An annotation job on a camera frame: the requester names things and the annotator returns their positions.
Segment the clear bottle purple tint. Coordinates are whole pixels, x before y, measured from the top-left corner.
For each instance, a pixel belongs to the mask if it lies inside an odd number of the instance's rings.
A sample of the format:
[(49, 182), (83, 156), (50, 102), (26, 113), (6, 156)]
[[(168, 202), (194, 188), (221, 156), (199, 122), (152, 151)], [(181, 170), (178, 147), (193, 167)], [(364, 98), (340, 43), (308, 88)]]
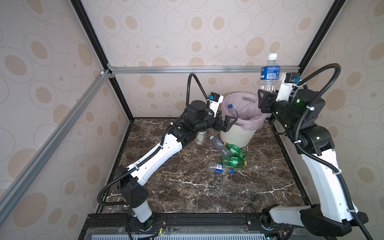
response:
[(210, 136), (210, 141), (215, 149), (223, 156), (230, 157), (231, 152), (224, 146), (224, 143), (217, 137)]

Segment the clear bottle green white label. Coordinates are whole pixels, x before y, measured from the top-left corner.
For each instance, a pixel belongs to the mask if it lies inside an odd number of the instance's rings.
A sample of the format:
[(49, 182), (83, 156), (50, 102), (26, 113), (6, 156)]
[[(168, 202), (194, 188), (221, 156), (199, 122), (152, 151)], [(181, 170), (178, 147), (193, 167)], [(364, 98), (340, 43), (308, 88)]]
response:
[(197, 137), (195, 139), (196, 144), (198, 146), (203, 145), (205, 143), (206, 137), (207, 137), (207, 132), (206, 131), (198, 132)]

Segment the clear bottle blue label white cap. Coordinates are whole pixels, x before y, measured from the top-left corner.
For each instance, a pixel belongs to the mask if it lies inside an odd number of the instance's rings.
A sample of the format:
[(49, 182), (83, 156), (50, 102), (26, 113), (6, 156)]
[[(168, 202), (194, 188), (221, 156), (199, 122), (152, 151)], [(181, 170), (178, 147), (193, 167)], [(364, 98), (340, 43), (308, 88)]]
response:
[(261, 89), (274, 93), (277, 89), (281, 67), (277, 63), (276, 53), (268, 55), (267, 65), (261, 70)]

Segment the small crushed bottle blue cap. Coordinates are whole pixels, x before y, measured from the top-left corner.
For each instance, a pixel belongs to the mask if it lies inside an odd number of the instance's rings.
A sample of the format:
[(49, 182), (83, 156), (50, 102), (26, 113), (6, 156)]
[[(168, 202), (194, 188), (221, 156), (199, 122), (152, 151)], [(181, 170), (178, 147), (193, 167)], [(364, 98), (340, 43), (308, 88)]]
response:
[(215, 173), (218, 175), (233, 175), (235, 173), (235, 170), (230, 168), (229, 166), (215, 162), (209, 162), (208, 168), (211, 173)]

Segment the clear bottle pink red label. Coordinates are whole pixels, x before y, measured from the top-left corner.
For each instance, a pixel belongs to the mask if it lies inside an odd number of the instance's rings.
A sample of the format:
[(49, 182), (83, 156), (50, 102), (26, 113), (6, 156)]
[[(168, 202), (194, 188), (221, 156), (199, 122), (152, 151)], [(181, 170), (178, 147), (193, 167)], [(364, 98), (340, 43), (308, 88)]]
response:
[(229, 105), (228, 105), (228, 109), (229, 109), (229, 113), (230, 113), (232, 116), (239, 118), (239, 114), (238, 114), (237, 110), (233, 107), (232, 104), (229, 104)]

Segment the green bottle yellow cap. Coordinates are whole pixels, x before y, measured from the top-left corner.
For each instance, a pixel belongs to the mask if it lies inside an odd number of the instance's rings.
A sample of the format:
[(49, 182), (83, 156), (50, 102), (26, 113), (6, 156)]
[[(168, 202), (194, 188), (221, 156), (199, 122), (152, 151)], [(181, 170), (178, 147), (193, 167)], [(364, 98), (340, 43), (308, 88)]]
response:
[(248, 162), (243, 160), (239, 157), (233, 157), (233, 156), (222, 156), (221, 157), (221, 164), (225, 166), (229, 166), (232, 168), (240, 168), (243, 166), (247, 166)]

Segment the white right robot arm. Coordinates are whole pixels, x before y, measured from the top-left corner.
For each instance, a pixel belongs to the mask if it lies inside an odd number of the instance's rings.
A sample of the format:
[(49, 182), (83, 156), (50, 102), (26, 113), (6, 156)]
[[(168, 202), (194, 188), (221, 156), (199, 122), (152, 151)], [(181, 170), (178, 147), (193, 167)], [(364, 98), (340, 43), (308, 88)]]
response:
[(295, 145), (297, 153), (309, 169), (319, 203), (309, 207), (282, 207), (274, 205), (263, 209), (262, 221), (266, 227), (287, 224), (307, 229), (319, 237), (342, 237), (352, 227), (360, 227), (365, 237), (372, 236), (365, 227), (366, 213), (354, 205), (339, 168), (335, 144), (330, 132), (315, 124), (325, 100), (318, 92), (300, 89), (294, 97), (279, 101), (278, 95), (258, 91), (259, 109), (271, 114), (271, 122), (278, 121), (283, 135)]

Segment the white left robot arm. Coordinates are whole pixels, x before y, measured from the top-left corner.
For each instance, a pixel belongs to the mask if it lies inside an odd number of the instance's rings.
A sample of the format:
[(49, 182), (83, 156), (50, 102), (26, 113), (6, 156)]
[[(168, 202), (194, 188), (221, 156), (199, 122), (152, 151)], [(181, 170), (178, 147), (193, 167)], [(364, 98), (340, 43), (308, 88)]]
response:
[(199, 132), (210, 128), (227, 132), (237, 122), (237, 117), (223, 118), (216, 108), (218, 105), (215, 101), (193, 101), (185, 108), (182, 116), (165, 130), (160, 143), (128, 167), (118, 167), (117, 190), (126, 200), (130, 214), (144, 229), (148, 229), (154, 219), (147, 201), (149, 193), (144, 188), (152, 174), (170, 157), (193, 142)]

